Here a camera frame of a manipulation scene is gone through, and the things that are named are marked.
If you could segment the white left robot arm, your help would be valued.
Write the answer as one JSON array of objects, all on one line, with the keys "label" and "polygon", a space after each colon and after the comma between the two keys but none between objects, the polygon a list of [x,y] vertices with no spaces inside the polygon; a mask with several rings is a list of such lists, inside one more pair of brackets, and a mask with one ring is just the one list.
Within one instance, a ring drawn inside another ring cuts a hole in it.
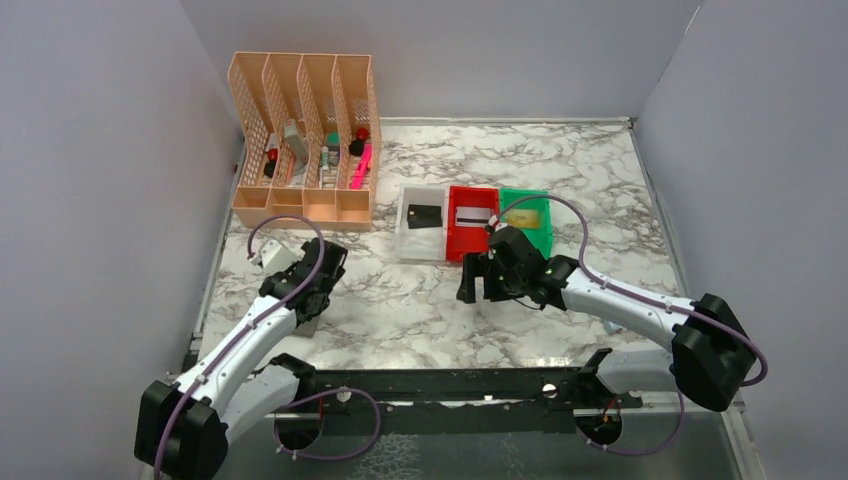
[{"label": "white left robot arm", "polygon": [[249,256],[266,273],[236,327],[173,383],[141,397],[134,455],[176,479],[210,479],[230,445],[273,409],[295,399],[305,364],[268,366],[249,376],[272,347],[319,317],[345,273],[346,248],[313,238],[298,252],[270,240]]}]

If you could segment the green plastic bin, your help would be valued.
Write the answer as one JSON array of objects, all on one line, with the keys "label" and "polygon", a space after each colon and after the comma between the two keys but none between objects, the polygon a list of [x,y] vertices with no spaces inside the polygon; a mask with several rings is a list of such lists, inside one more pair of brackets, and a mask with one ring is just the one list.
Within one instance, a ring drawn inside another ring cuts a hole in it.
[{"label": "green plastic bin", "polygon": [[[547,194],[547,191],[542,190],[501,188],[499,190],[500,210],[522,198]],[[535,198],[522,202],[506,213],[505,221],[510,226],[522,230],[543,256],[550,256],[554,242],[554,231],[549,199]]]}]

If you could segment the peach plastic desk organizer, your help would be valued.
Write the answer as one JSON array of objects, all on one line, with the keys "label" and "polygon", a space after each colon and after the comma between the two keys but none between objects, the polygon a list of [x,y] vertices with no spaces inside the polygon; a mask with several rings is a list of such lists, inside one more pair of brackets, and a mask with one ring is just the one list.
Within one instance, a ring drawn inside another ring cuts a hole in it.
[{"label": "peach plastic desk organizer", "polygon": [[237,52],[227,77],[246,143],[239,221],[370,230],[382,146],[372,56]]}]

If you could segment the red plastic bin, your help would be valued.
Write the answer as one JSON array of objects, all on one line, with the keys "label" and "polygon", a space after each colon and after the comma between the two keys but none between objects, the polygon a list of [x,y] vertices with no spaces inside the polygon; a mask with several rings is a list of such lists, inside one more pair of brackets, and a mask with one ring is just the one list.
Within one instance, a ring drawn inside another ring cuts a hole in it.
[{"label": "red plastic bin", "polygon": [[494,188],[451,185],[445,208],[445,259],[460,263],[467,253],[487,248],[485,226],[499,212],[499,191]]}]

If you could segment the grey metal card holder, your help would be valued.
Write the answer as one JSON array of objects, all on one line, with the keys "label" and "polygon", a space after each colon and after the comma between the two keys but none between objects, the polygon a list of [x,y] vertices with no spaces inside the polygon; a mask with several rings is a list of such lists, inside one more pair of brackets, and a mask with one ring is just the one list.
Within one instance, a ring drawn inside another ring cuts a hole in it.
[{"label": "grey metal card holder", "polygon": [[313,338],[321,322],[321,317],[321,314],[306,315],[298,313],[297,326],[292,334],[307,339]]}]

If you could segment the white plastic bin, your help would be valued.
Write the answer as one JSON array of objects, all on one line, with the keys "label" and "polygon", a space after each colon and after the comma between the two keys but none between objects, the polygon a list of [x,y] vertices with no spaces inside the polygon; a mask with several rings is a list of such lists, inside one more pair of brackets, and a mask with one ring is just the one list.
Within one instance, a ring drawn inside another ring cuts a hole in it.
[{"label": "white plastic bin", "polygon": [[447,243],[447,185],[402,184],[394,255],[407,262],[444,262]]}]

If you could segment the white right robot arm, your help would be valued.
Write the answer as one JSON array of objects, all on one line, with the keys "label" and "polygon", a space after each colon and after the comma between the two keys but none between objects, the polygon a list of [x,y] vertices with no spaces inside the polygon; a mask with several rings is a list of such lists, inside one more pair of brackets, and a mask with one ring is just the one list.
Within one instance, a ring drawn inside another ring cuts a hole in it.
[{"label": "white right robot arm", "polygon": [[491,231],[488,247],[462,257],[458,300],[476,301],[477,279],[491,302],[527,298],[544,309],[575,311],[631,330],[656,349],[606,354],[594,368],[609,393],[676,391],[711,411],[728,408],[758,356],[729,304],[656,294],[564,255],[544,256],[515,227]]}]

